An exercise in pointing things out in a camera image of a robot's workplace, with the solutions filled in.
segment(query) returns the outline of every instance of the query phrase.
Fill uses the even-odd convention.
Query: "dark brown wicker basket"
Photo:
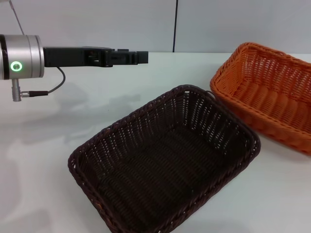
[[[69,169],[113,233],[168,233],[259,151],[209,92],[183,85],[77,148]]]

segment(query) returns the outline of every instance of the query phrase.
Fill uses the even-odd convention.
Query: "woven pattern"
[[[210,87],[253,129],[311,155],[311,64],[245,43]]]
[[[210,93],[184,85],[77,148],[69,170],[113,233],[168,233],[259,151]]]

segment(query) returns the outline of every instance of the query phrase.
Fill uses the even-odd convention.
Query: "white table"
[[[0,81],[0,232],[109,233],[67,160],[102,128],[180,84],[209,89],[228,53],[151,53],[148,65],[65,68],[47,97],[11,100]],[[311,62],[311,55],[295,55]],[[22,90],[48,90],[55,68]],[[175,233],[306,233],[311,158],[261,137],[260,155]]]

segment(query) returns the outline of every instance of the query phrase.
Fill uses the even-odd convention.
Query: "orange wicker basket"
[[[311,64],[244,43],[210,88],[253,129],[311,155]]]

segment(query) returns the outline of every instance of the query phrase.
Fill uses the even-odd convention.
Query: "basket rim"
[[[280,128],[280,126],[285,129],[288,130],[291,133],[298,133],[298,134],[302,134],[304,139],[311,139],[311,133],[307,133],[305,131],[302,130],[297,130],[296,128],[294,128],[293,126],[290,126],[288,124],[285,124],[284,122],[274,119],[273,117],[259,111],[258,109],[249,106],[245,103],[243,103],[242,101],[233,98],[231,96],[229,96],[227,93],[222,92],[221,90],[219,90],[218,86],[217,86],[217,81],[221,79],[221,75],[222,72],[228,67],[230,66],[233,62],[236,61],[237,56],[244,50],[244,49],[248,49],[251,47],[255,47],[255,49],[257,50],[261,50],[265,53],[271,54],[273,56],[277,56],[278,58],[284,59],[284,60],[291,60],[293,63],[297,64],[297,65],[303,65],[305,67],[307,67],[310,71],[311,71],[311,64],[307,63],[305,61],[302,61],[298,58],[295,58],[291,55],[285,54],[284,52],[275,50],[275,49],[271,49],[269,47],[257,44],[257,43],[253,43],[253,42],[246,42],[241,44],[236,51],[230,56],[230,58],[217,70],[217,73],[214,75],[214,77],[211,79],[210,81],[210,88],[212,90],[212,92],[216,93],[218,96],[220,96],[221,99],[224,99],[226,101],[229,101],[230,103],[236,105],[239,108],[242,108],[243,110],[247,111],[248,113],[260,117],[261,119],[268,121],[269,123],[274,124],[275,126],[277,126],[278,128]]]
[[[83,145],[79,146],[69,157],[68,167],[70,172],[72,173],[78,185],[88,196],[88,198],[91,200],[90,196],[92,196],[94,197],[94,199],[97,200],[97,202],[99,202],[101,206],[95,206],[95,208],[98,210],[98,212],[100,213],[100,215],[102,216],[103,220],[106,222],[109,228],[111,227],[112,224],[114,225],[114,227],[122,230],[125,233],[134,233],[134,231],[127,228],[126,224],[121,220],[119,213],[115,211],[113,207],[112,210],[109,208],[111,205],[108,202],[104,201],[104,199],[98,194],[96,189],[87,180],[86,176],[79,168],[79,156],[91,144],[97,143],[99,140],[102,140],[103,138],[109,136],[110,134],[113,134],[118,129],[126,126],[129,122],[136,119],[137,117],[146,114],[148,111],[151,111],[154,108],[158,107],[163,102],[171,99],[176,94],[185,91],[194,91],[195,93],[200,94],[205,98],[208,98],[208,100],[213,102],[219,110],[226,113],[226,115],[230,117],[230,119],[233,120],[235,123],[237,123],[239,127],[241,127],[241,129],[247,134],[247,138],[250,139],[249,143],[250,149],[245,153],[245,155],[243,155],[243,157],[241,156],[241,159],[238,164],[233,166],[230,170],[226,171],[226,173],[224,173],[220,179],[215,180],[213,182],[213,185],[209,187],[202,186],[203,191],[201,191],[200,193],[198,192],[193,198],[191,198],[190,202],[185,202],[184,204],[182,204],[178,212],[172,213],[169,216],[168,220],[163,221],[161,225],[157,225],[153,229],[146,230],[145,233],[150,232],[157,233],[159,231],[165,231],[167,229],[170,229],[170,231],[172,231],[173,229],[178,227],[183,221],[185,221],[188,217],[190,217],[192,213],[194,213],[197,209],[199,209],[211,197],[208,195],[208,192],[210,192],[213,188],[217,189],[218,184],[220,184],[223,180],[225,180],[236,170],[240,169],[241,167],[246,167],[250,163],[250,161],[252,161],[259,154],[261,142],[258,135],[255,134],[247,125],[245,125],[237,116],[235,116],[232,112],[230,112],[221,102],[215,100],[215,98],[211,95],[211,93],[209,93],[208,91],[204,91],[203,89],[196,87],[194,85],[180,85],[176,88],[173,88],[171,91],[168,91],[159,96],[158,98],[148,102],[146,105],[135,110],[134,112],[124,117],[123,119],[116,121],[111,126],[106,127],[98,134],[96,134],[94,137],[92,137],[90,140],[85,142]],[[203,204],[195,206],[195,202],[199,201],[202,201]]]

